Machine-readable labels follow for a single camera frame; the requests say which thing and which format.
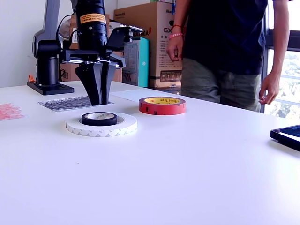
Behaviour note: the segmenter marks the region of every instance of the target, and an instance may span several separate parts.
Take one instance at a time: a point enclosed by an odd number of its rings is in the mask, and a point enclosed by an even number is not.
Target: white tape roll
[[[112,137],[126,135],[137,129],[137,120],[135,117],[114,112],[118,116],[118,123],[106,127],[87,126],[81,123],[81,118],[74,118],[66,122],[66,128],[69,132],[86,137]]]

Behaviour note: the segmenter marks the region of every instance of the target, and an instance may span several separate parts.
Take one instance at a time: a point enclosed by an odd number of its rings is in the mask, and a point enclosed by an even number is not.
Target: black tape roll
[[[117,124],[118,116],[110,112],[91,112],[82,116],[82,124],[94,127],[112,126]]]

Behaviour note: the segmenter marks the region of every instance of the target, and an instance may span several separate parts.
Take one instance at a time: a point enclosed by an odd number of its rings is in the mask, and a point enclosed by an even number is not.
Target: red tape roll
[[[145,97],[139,104],[142,113],[151,115],[178,115],[186,111],[186,101],[175,97]]]

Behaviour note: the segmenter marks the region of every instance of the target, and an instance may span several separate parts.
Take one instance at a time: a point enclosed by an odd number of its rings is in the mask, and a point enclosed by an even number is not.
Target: olive pants
[[[259,112],[261,75],[213,73],[195,60],[183,59],[183,96]]]

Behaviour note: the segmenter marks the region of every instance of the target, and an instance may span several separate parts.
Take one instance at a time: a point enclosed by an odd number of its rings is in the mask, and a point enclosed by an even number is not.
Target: cable
[[[72,32],[72,34],[70,35],[69,46],[68,46],[68,48],[70,48],[70,46],[71,46],[71,44],[72,44],[72,41],[73,41],[73,35],[74,35],[75,32],[77,32],[77,35],[78,35],[78,31],[77,31],[77,30],[74,30],[74,31]]]
[[[68,73],[64,69],[60,68],[59,82],[62,82],[63,77],[68,79]]]
[[[64,21],[64,19],[66,19],[68,16],[73,16],[75,14],[75,10],[73,9],[73,14],[70,14],[70,15],[66,15],[64,18],[62,18],[60,24],[58,25],[58,28],[56,30],[56,41],[60,41],[59,40],[59,32],[60,32],[60,26],[62,24],[62,22]]]

